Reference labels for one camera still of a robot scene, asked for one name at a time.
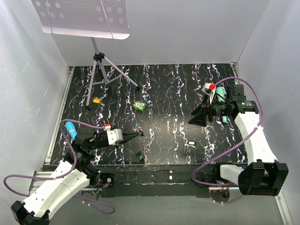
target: gray floor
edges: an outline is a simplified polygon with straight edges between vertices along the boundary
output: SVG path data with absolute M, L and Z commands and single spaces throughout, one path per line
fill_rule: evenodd
M 269 196 L 244 196 L 219 205 L 192 196 L 115 197 L 102 201 L 115 206 L 105 215 L 71 199 L 52 218 L 51 225 L 281 225 L 276 200 Z

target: black tripod clamp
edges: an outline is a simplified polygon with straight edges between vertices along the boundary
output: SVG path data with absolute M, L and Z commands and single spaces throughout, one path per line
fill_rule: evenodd
M 104 59 L 104 57 L 105 57 L 104 53 L 99 52 L 99 54 L 95 53 L 93 59 L 96 60 L 96 61 L 102 62 L 102 60 Z

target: tripod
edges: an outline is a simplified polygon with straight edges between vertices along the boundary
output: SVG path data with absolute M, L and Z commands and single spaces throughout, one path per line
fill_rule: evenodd
M 91 37 L 91 40 L 92 40 L 92 43 L 93 43 L 93 46 L 94 46 L 94 49 L 95 49 L 95 55 L 94 55 L 94 64 L 93 64 L 93 69 L 92 69 L 92 75 L 91 75 L 91 78 L 90 78 L 90 85 L 89 85 L 89 93 L 88 93 L 88 99 L 86 101 L 86 110 L 89 110 L 89 105 L 90 105 L 90 96 L 91 96 L 91 92 L 92 92 L 92 87 L 93 85 L 95 84 L 101 84 L 101 83 L 105 83 L 105 84 L 109 84 L 111 82 L 113 82 L 114 80 L 117 80 L 118 78 L 124 76 L 127 80 L 129 80 L 134 86 L 136 86 L 136 89 L 139 90 L 140 87 L 133 81 L 130 79 L 129 76 L 127 76 L 125 73 L 123 73 L 116 65 L 114 65 L 112 62 L 109 61 L 108 58 L 105 57 L 104 53 L 101 53 L 99 52 L 98 50 L 98 46 L 97 46 L 97 43 L 95 41 L 95 38 L 94 37 Z M 105 71 L 105 68 L 102 64 L 102 60 L 105 60 L 106 62 L 108 62 L 113 68 L 115 68 L 119 73 L 120 75 L 111 79 L 111 80 L 108 80 L 107 78 L 107 74 L 106 74 L 106 71 Z M 102 72 L 102 75 L 103 75 L 103 78 L 104 78 L 104 81 L 101 81 L 101 82 L 94 82 L 94 76 L 95 76 L 95 71 L 96 71 L 96 66 L 99 65 L 100 68 L 101 68 L 101 72 Z

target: perforated metal panel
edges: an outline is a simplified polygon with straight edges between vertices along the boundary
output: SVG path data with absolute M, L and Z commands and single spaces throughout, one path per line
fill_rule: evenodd
M 129 37 L 126 0 L 31 0 L 45 33 Z

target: white wall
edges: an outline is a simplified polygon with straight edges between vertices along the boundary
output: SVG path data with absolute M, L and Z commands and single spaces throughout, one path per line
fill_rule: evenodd
M 289 175 L 284 196 L 300 224 L 300 2 L 271 0 L 238 61 L 238 75 L 255 86 L 265 110 L 268 143 Z
M 130 36 L 97 39 L 115 64 L 237 61 L 270 0 L 127 0 Z M 69 66 L 92 65 L 88 37 L 53 35 Z
M 39 170 L 49 147 L 68 66 L 30 0 L 0 1 L 0 224 L 16 224 L 10 206 L 24 197 L 2 180 Z M 28 179 L 9 185 L 27 193 Z

